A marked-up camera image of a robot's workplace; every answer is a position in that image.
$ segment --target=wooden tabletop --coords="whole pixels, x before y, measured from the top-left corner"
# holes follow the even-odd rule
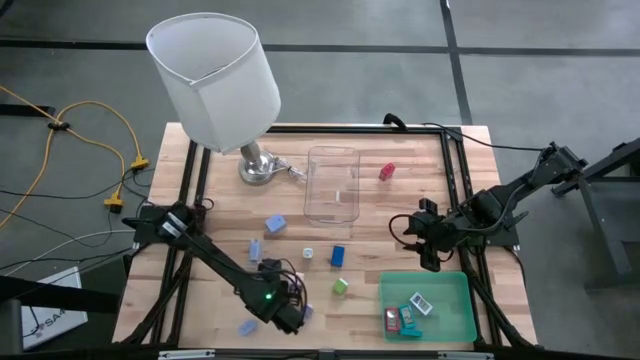
[[[485,126],[462,127],[465,134],[490,142]],[[261,323],[248,337],[237,334],[240,324],[252,318],[233,289],[215,272],[195,260],[180,338],[181,347],[206,348],[335,348],[335,349],[470,349],[468,343],[387,343],[382,333],[378,279],[384,271],[426,271],[416,253],[401,250],[387,228],[389,218],[417,210],[418,200],[430,198],[440,211],[450,207],[440,141],[433,135],[371,134],[265,134],[259,144],[285,157],[293,166],[307,169],[307,153],[313,146],[345,146],[360,151],[360,216],[351,227],[317,227],[303,214],[305,184],[277,174],[267,185],[244,184],[237,172],[239,151],[212,155],[205,197],[215,201],[207,213],[205,230],[215,244],[237,263],[248,263],[249,240],[264,240],[264,257],[287,258],[304,273],[309,303],[314,313],[297,336],[285,335],[271,323]],[[178,198],[189,139],[179,123],[167,124],[150,200],[171,205]],[[493,150],[465,141],[473,189],[499,183]],[[458,161],[452,144],[455,173]],[[380,169],[393,162],[390,180],[378,180]],[[190,201],[198,171],[194,170]],[[284,233],[265,238],[265,220],[281,214],[287,221]],[[398,221],[401,232],[406,221]],[[344,266],[331,269],[334,245],[346,248]],[[314,257],[304,261],[302,249],[311,247]],[[153,245],[138,255],[131,267],[114,341],[131,333],[158,297],[167,246]],[[528,340],[535,332],[523,279],[517,262],[502,248],[487,248],[494,297],[504,313]],[[442,264],[443,271],[460,269],[458,256]],[[349,282],[343,298],[332,294],[338,278]],[[478,312],[482,333],[489,337],[486,312],[480,299]],[[173,314],[173,303],[168,307]],[[166,317],[165,334],[172,316]]]

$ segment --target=white paper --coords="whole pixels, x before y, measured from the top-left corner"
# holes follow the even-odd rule
[[[81,289],[82,284],[80,283],[80,274],[78,274],[77,271],[78,267],[75,266],[71,269],[67,269],[65,271],[44,278],[38,282],[49,283],[70,273],[76,272],[75,274],[69,275],[64,279],[53,282],[52,284]],[[84,311],[68,311],[35,306],[33,307],[33,311],[36,314],[36,318],[38,319],[38,324],[36,324],[29,307],[22,307],[22,345],[25,350],[41,344],[49,339],[52,339],[73,328],[76,328],[88,321],[87,313]],[[24,337],[31,334],[38,325],[40,326],[40,329],[35,334]]]

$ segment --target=transparent bin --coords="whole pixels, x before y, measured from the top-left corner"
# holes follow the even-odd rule
[[[473,320],[467,276],[463,272],[385,272],[380,275],[382,331],[389,342],[472,342],[478,336]],[[416,292],[433,306],[423,315],[409,298]],[[422,337],[390,332],[385,327],[385,309],[409,305],[415,329]]]
[[[312,223],[347,225],[360,215],[360,152],[315,146],[309,150],[304,215]]]

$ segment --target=yellow connector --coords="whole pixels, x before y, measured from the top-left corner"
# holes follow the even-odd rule
[[[149,159],[142,156],[136,156],[136,161],[131,163],[131,168],[141,170],[149,166]]]
[[[122,206],[124,205],[124,201],[120,199],[117,192],[111,194],[111,197],[108,199],[104,199],[104,204],[109,207],[109,211],[115,214],[119,214],[122,211]]]

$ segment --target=green block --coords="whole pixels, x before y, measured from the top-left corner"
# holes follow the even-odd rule
[[[335,285],[333,285],[333,291],[336,294],[342,295],[345,291],[347,291],[347,287],[349,287],[349,284],[343,279],[339,279],[338,281],[336,281]]]

